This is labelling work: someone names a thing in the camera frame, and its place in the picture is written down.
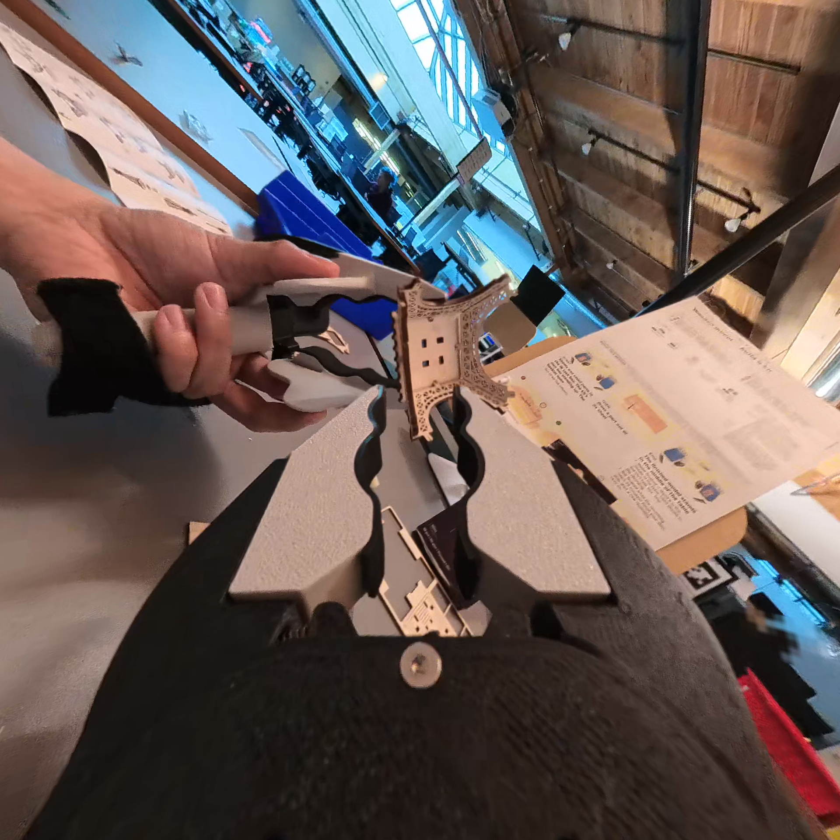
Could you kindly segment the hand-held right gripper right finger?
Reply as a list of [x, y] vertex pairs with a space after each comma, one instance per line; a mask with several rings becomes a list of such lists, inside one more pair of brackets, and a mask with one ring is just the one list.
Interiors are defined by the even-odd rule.
[[608, 599], [611, 587], [553, 459], [469, 389], [455, 389], [453, 402], [466, 486], [455, 538], [462, 595], [487, 607]]

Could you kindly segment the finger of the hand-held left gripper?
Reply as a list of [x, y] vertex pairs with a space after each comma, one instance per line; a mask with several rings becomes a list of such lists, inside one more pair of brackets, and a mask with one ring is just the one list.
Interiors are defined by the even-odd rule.
[[327, 282], [323, 290], [307, 292], [305, 303], [314, 305], [328, 301], [362, 303], [386, 300], [398, 302], [400, 293], [412, 285], [418, 286], [421, 299], [444, 302], [445, 293], [421, 277], [405, 273], [382, 263], [342, 252], [318, 243], [306, 243], [305, 249], [323, 257], [339, 268], [339, 278]]
[[372, 387], [384, 390], [388, 407], [403, 406], [398, 380], [379, 364], [358, 364], [325, 344], [275, 348], [266, 356], [269, 374], [286, 387], [283, 402], [299, 412], [340, 410]]

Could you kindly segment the wooden lattice tower model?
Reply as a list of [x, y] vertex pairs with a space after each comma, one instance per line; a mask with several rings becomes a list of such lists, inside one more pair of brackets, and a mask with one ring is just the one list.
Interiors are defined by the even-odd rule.
[[397, 292], [393, 313], [395, 362], [401, 400], [413, 440], [430, 442], [430, 413], [466, 387], [497, 410], [512, 392], [486, 373], [480, 359], [485, 321], [508, 299], [509, 278], [456, 299], [432, 298], [435, 288], [415, 279]]

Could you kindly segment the grey desk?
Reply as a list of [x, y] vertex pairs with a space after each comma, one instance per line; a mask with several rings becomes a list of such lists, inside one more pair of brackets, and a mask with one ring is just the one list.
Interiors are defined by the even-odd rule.
[[215, 407], [49, 418], [35, 317], [2, 272], [2, 838], [75, 748], [110, 660], [184, 548], [322, 423], [257, 434]]

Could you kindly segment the person's left hand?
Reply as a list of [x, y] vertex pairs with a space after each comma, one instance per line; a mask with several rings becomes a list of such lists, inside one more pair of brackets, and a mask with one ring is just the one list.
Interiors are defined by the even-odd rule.
[[157, 365], [175, 394], [207, 398], [259, 433], [293, 432], [326, 413], [283, 401], [261, 355], [234, 356], [230, 305], [279, 280], [336, 277], [338, 268], [288, 242], [249, 243], [149, 211], [81, 207], [60, 236], [48, 277], [110, 280], [125, 305], [155, 312]]

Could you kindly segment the white flat base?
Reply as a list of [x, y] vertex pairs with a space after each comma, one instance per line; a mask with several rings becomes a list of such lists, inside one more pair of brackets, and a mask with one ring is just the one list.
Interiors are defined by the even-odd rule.
[[435, 453], [429, 453], [427, 461], [447, 505], [452, 507], [460, 502], [467, 494], [469, 485], [460, 475], [456, 462]]

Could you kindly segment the dark puzzle box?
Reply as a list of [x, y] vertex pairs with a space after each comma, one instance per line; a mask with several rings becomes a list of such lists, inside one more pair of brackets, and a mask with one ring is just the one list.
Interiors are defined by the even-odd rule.
[[465, 598], [456, 573], [458, 526], [464, 518], [464, 513], [464, 502], [459, 500], [420, 523], [413, 531], [413, 537], [425, 560], [449, 600], [459, 610], [472, 603], [470, 599]]

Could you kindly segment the blue plastic bin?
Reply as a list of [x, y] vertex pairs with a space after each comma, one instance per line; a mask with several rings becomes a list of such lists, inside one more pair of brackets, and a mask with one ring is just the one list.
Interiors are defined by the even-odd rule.
[[[256, 219], [258, 240], [291, 238], [296, 243], [305, 239], [313, 243], [312, 253], [326, 249], [344, 252], [383, 263], [374, 257], [370, 246], [330, 211], [306, 186], [289, 171], [282, 172], [258, 194], [259, 214]], [[392, 334], [392, 313], [396, 305], [391, 301], [338, 301], [331, 310], [364, 331], [374, 340]]]

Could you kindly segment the black square board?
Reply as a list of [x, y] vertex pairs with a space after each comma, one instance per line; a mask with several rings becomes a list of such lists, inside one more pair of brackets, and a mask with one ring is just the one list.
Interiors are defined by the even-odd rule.
[[534, 327], [546, 319], [565, 297], [566, 290], [560, 283], [537, 265], [532, 265], [520, 280], [509, 302], [520, 311]]

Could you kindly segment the black white printed marker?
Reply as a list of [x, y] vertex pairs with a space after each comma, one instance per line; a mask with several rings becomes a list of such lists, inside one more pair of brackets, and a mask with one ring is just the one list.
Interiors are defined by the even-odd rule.
[[717, 557], [702, 561], [687, 569], [679, 578], [687, 594], [694, 601], [713, 594], [721, 588], [729, 587], [739, 579], [732, 569]]

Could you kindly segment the printed instruction sheet colour pictures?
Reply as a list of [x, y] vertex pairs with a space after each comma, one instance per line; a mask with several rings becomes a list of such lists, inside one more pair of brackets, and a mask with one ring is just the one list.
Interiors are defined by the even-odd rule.
[[502, 380], [512, 423], [567, 447], [654, 550], [838, 455], [838, 410], [702, 302], [543, 351]]

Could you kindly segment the printed instruction sheet grey drawings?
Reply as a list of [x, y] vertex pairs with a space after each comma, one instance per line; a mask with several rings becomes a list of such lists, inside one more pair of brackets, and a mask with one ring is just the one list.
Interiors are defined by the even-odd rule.
[[151, 130], [95, 81], [1, 24], [2, 48], [42, 90], [65, 131], [86, 141], [120, 202], [173, 215], [217, 235], [231, 235], [181, 163]]

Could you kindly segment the red plastic bin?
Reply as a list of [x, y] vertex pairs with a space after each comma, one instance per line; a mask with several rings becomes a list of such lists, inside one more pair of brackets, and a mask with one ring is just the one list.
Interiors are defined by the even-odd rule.
[[837, 778], [752, 670], [741, 675], [738, 684], [776, 768], [824, 827], [838, 829]]

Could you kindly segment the black metal pole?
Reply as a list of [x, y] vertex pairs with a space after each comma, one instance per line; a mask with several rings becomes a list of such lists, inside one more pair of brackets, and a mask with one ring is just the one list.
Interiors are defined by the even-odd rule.
[[825, 173], [798, 196], [751, 228], [739, 240], [714, 255], [705, 264], [684, 277], [673, 289], [640, 310], [637, 317], [647, 315], [678, 302], [699, 296], [719, 280], [750, 262], [774, 241], [787, 234], [811, 215], [836, 199], [839, 194], [839, 165]]

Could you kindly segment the empty wooden puzzle frame sheet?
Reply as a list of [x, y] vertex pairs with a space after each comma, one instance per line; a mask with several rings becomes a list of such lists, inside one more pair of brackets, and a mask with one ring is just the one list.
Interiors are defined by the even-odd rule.
[[378, 597], [406, 637], [478, 637], [489, 626], [482, 605], [459, 608], [393, 507], [381, 510], [385, 570]]

